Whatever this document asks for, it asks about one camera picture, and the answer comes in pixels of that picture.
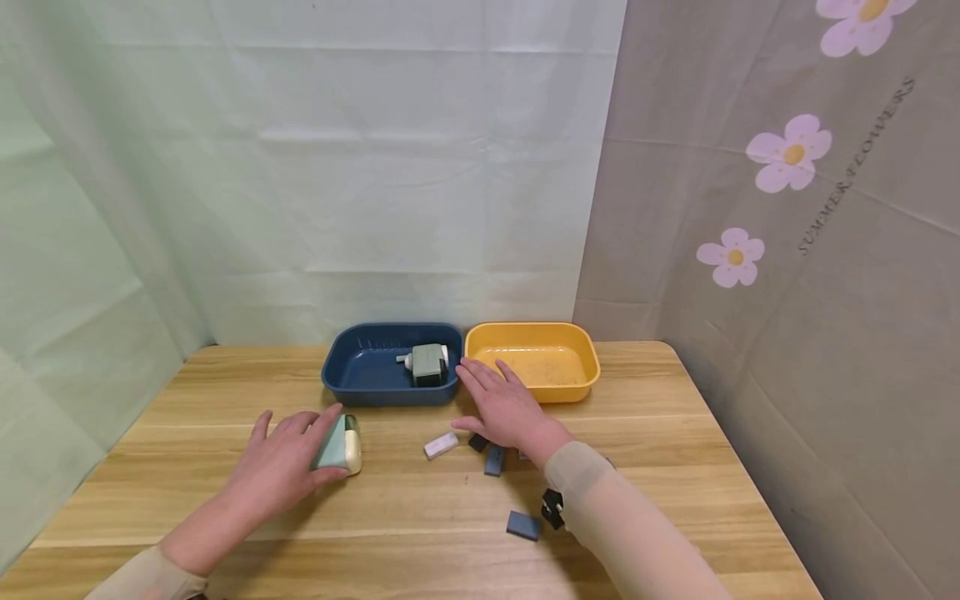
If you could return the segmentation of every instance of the tray rim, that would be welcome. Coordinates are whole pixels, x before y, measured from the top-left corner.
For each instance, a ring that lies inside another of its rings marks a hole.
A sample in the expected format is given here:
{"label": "tray rim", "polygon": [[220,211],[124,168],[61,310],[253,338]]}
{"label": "tray rim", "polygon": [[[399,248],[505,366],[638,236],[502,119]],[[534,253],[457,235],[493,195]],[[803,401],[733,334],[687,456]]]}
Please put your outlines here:
{"label": "tray rim", "polygon": [[441,321],[376,321],[371,323],[358,323],[356,325],[351,325],[337,334],[337,337],[333,338],[333,343],[330,344],[330,349],[326,352],[326,358],[324,359],[324,366],[320,369],[320,380],[330,392],[336,393],[347,393],[347,394],[424,394],[430,392],[442,392],[449,390],[450,388],[456,386],[460,382],[460,377],[457,375],[456,370],[449,369],[450,373],[453,375],[453,379],[446,382],[442,386],[437,386],[434,388],[344,388],[340,386],[330,385],[329,380],[326,377],[326,368],[330,363],[330,355],[333,354],[333,349],[337,347],[337,342],[340,339],[350,333],[353,329],[359,329],[362,327],[371,327],[371,326],[383,326],[383,325],[403,325],[403,326],[424,326],[424,325],[439,325],[442,327],[447,327],[457,333],[460,336],[460,355],[463,356],[467,348],[467,339],[464,336],[464,332],[460,330],[454,324],[443,323]]}
{"label": "tray rim", "polygon": [[470,329],[467,332],[467,338],[464,340],[464,356],[467,358],[473,358],[469,355],[470,348],[470,336],[473,335],[473,332],[477,329],[481,329],[488,325],[494,326],[504,326],[504,325],[552,325],[552,326],[561,326],[564,328],[575,329],[583,334],[587,341],[590,342],[590,356],[588,358],[593,359],[593,364],[596,366],[597,371],[596,375],[592,379],[589,379],[586,383],[576,383],[576,384],[566,384],[566,385],[536,385],[536,386],[527,386],[528,390],[583,390],[584,388],[592,387],[594,383],[600,379],[600,359],[597,357],[597,348],[593,343],[593,338],[590,337],[590,334],[587,333],[586,329],[583,329],[577,324],[567,323],[564,321],[490,321],[487,323],[480,323]]}

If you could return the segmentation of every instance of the dark gray block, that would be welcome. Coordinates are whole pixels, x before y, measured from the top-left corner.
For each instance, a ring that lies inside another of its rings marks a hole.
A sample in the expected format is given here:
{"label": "dark gray block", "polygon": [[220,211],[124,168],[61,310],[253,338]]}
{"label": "dark gray block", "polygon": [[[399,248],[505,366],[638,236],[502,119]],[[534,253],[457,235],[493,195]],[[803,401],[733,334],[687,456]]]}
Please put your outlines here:
{"label": "dark gray block", "polygon": [[477,452],[483,452],[486,449],[487,444],[490,443],[490,440],[483,437],[479,433],[474,433],[470,436],[470,441],[467,444],[470,444],[470,447],[476,450]]}
{"label": "dark gray block", "polygon": [[540,520],[535,516],[510,511],[510,518],[507,519],[507,533],[537,541],[540,539]]}
{"label": "dark gray block", "polygon": [[503,459],[506,458],[507,451],[496,444],[490,444],[490,452],[487,454],[487,465],[483,469],[483,474],[499,477],[503,470]]}

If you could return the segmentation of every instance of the yellow flower center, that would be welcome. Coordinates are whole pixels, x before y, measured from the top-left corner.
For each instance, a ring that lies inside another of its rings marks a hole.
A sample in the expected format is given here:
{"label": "yellow flower center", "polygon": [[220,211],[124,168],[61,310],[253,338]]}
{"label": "yellow flower center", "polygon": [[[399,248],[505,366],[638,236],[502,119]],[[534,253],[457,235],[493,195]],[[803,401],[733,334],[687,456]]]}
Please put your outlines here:
{"label": "yellow flower center", "polygon": [[743,252],[736,248],[729,251],[727,253],[727,262],[732,264],[734,267],[739,267],[743,264]]}
{"label": "yellow flower center", "polygon": [[860,7],[860,13],[857,17],[863,23],[869,23],[883,14],[887,10],[890,0],[867,0]]}
{"label": "yellow flower center", "polygon": [[794,144],[786,149],[786,152],[783,153],[783,162],[787,163],[790,166],[793,166],[804,159],[806,150],[800,144]]}

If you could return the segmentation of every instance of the wooden table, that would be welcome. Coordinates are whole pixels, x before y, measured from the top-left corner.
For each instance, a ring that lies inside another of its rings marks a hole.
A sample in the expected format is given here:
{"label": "wooden table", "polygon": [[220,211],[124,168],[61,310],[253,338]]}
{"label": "wooden table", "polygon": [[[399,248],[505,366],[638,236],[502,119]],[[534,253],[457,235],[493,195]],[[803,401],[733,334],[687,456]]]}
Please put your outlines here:
{"label": "wooden table", "polygon": [[[552,405],[700,548],[738,598],[819,598],[673,350],[597,344],[588,399]],[[215,493],[265,408],[280,417],[332,401],[326,348],[205,348],[0,580],[0,597],[79,598]],[[473,412],[352,410],[363,471],[268,523],[214,573],[238,598],[615,598],[602,566],[567,532],[504,533],[536,515],[542,476],[515,451],[499,479],[466,444],[427,462],[423,444]]]}

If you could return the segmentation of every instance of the blue plastic tray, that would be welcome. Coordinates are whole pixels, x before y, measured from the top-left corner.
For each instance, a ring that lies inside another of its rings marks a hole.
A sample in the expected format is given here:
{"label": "blue plastic tray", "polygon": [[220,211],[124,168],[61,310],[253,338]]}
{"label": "blue plastic tray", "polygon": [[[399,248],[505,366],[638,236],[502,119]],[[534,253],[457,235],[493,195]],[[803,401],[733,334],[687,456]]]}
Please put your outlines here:
{"label": "blue plastic tray", "polygon": [[[415,388],[400,354],[420,344],[446,344],[450,357],[446,382]],[[326,356],[321,379],[344,406],[436,406],[456,396],[453,367],[464,355],[464,336],[446,323],[369,323],[337,336]]]}

